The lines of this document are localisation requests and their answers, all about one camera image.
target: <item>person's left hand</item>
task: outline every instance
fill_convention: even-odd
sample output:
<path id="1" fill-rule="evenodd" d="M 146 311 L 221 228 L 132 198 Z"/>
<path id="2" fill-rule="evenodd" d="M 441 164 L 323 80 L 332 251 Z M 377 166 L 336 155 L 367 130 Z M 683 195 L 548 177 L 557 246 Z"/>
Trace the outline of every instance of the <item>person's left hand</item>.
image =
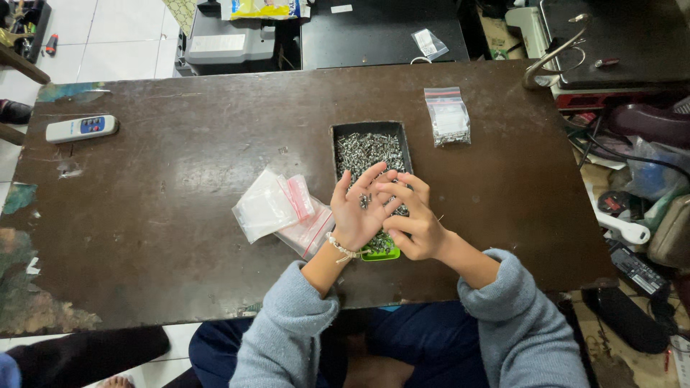
<path id="1" fill-rule="evenodd" d="M 395 198 L 386 206 L 383 205 L 391 198 L 391 194 L 380 193 L 376 189 L 376 184 L 388 183 L 397 178 L 396 170 L 389 170 L 379 176 L 385 169 L 386 162 L 374 164 L 359 177 L 349 192 L 347 188 L 351 181 L 350 171 L 345 171 L 335 185 L 331 199 L 331 209 L 335 218 L 332 236 L 349 251 L 359 251 L 381 230 L 383 221 L 402 204 L 401 200 Z M 360 206 L 359 196 L 362 194 L 367 197 L 371 194 L 371 202 L 366 210 Z"/>

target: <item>white remote control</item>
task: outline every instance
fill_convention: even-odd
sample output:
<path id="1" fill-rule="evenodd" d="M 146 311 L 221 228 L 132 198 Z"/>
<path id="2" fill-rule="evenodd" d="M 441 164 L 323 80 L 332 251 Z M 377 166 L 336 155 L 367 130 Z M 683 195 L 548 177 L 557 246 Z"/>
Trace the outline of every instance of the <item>white remote control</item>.
<path id="1" fill-rule="evenodd" d="M 111 135 L 117 132 L 118 126 L 119 122 L 111 115 L 53 123 L 46 128 L 46 140 L 50 143 L 64 143 Z"/>

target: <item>bracelet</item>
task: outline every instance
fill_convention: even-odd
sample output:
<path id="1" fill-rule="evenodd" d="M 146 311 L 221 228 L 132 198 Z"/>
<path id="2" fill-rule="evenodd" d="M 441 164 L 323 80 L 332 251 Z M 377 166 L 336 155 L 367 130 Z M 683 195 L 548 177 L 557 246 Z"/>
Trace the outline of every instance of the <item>bracelet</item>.
<path id="1" fill-rule="evenodd" d="M 345 257 L 336 261 L 336 264 L 340 264 L 343 261 L 347 259 L 353 259 L 356 258 L 357 256 L 361 256 L 364 253 L 369 253 L 371 252 L 370 249 L 367 249 L 366 251 L 359 251 L 359 252 L 352 252 L 349 251 L 348 249 L 344 248 L 342 245 L 340 245 L 339 242 L 335 241 L 335 237 L 331 235 L 331 232 L 326 233 L 326 238 L 328 239 L 328 242 L 330 242 L 334 247 L 338 249 L 338 251 L 341 251 L 342 253 L 345 253 Z"/>

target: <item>gray sweater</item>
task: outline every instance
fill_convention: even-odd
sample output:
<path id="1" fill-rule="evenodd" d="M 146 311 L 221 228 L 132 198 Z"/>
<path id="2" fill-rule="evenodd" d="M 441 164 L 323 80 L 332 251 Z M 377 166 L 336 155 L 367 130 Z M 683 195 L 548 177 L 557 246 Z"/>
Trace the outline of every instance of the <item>gray sweater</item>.
<path id="1" fill-rule="evenodd" d="M 492 387 L 587 387 L 573 330 L 512 253 L 484 252 L 501 262 L 496 281 L 457 292 L 479 321 L 480 347 Z M 322 300 L 294 262 L 271 287 L 242 338 L 231 387 L 314 387 L 319 335 L 338 313 L 333 289 Z"/>

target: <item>black shoe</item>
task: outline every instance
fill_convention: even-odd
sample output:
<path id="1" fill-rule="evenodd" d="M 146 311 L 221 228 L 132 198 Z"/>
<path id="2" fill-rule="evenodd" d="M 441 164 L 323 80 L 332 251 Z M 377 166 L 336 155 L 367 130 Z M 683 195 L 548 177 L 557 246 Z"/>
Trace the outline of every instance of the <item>black shoe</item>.
<path id="1" fill-rule="evenodd" d="M 33 106 L 21 102 L 0 100 L 0 123 L 3 124 L 29 124 Z"/>

